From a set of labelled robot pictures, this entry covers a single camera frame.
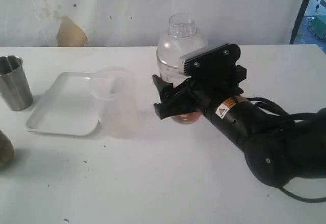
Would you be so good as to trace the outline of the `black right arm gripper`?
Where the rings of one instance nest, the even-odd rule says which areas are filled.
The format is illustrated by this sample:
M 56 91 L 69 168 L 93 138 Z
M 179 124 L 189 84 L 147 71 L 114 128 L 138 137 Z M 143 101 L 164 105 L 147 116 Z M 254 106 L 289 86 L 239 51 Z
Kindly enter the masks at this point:
M 154 104 L 156 115 L 161 119 L 203 112 L 200 109 L 199 96 L 208 91 L 213 96 L 221 94 L 240 94 L 239 83 L 246 79 L 246 68 L 236 64 L 241 50 L 236 44 L 229 44 L 220 55 L 211 59 L 208 70 L 203 74 L 193 74 L 180 85 L 174 87 L 172 83 L 161 77 L 152 75 L 153 83 L 158 91 L 160 103 Z

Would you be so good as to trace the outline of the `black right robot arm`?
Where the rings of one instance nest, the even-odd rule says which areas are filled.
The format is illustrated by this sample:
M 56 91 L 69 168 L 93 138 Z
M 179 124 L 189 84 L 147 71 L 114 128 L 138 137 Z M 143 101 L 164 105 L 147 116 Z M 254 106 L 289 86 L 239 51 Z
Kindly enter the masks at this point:
M 295 177 L 325 177 L 325 110 L 289 114 L 274 102 L 242 96 L 247 71 L 236 44 L 206 46 L 181 57 L 185 81 L 174 86 L 154 75 L 165 119 L 200 112 L 245 156 L 262 183 L 281 188 Z

